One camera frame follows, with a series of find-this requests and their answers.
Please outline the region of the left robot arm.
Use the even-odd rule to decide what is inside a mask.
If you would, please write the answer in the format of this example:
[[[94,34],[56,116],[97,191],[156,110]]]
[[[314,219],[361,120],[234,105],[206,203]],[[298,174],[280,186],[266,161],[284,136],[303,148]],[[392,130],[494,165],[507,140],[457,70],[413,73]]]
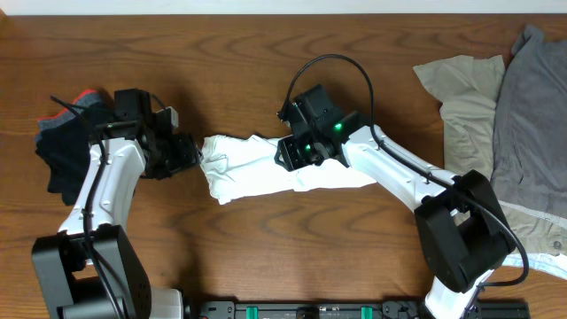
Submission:
[[[181,292],[151,286],[127,235],[138,182],[201,160],[178,125],[174,108],[141,89],[118,90],[111,104],[88,89],[39,120],[36,153],[50,168],[48,190],[71,209],[31,252],[50,317],[184,317]]]

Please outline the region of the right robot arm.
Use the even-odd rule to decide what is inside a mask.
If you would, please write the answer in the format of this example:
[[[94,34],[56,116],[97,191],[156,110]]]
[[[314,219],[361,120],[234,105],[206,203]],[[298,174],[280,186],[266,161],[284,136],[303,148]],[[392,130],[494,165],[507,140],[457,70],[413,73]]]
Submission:
[[[432,166],[385,136],[361,113],[345,114],[316,85],[277,114],[291,128],[275,161],[292,172],[327,160],[361,172],[414,215],[423,256],[434,275],[421,314],[465,318],[488,277],[517,245],[488,180]]]

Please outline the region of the white printed t-shirt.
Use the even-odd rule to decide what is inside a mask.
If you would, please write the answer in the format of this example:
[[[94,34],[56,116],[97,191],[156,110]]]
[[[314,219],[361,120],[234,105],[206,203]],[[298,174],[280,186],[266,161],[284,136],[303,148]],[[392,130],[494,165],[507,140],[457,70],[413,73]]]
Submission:
[[[205,138],[200,166],[210,195],[225,205],[234,199],[280,191],[360,188],[375,182],[336,159],[289,172],[274,160],[278,141],[256,135],[247,139],[223,135]]]

